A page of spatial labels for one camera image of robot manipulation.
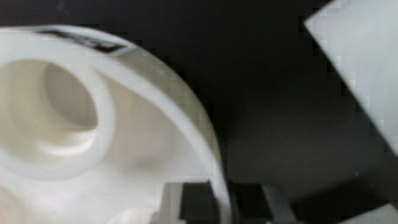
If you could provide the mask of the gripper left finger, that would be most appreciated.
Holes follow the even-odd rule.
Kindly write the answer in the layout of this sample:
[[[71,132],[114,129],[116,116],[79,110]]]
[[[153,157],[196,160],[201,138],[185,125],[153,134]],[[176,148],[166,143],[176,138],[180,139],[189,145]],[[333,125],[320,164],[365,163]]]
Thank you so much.
[[[210,183],[167,183],[155,224],[215,224]]]

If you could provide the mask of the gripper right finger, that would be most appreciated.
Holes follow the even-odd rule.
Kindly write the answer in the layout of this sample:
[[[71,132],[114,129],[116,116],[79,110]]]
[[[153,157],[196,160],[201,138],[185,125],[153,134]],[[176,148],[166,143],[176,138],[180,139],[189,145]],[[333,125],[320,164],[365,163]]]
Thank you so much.
[[[272,184],[233,184],[233,224],[301,224],[283,188]]]

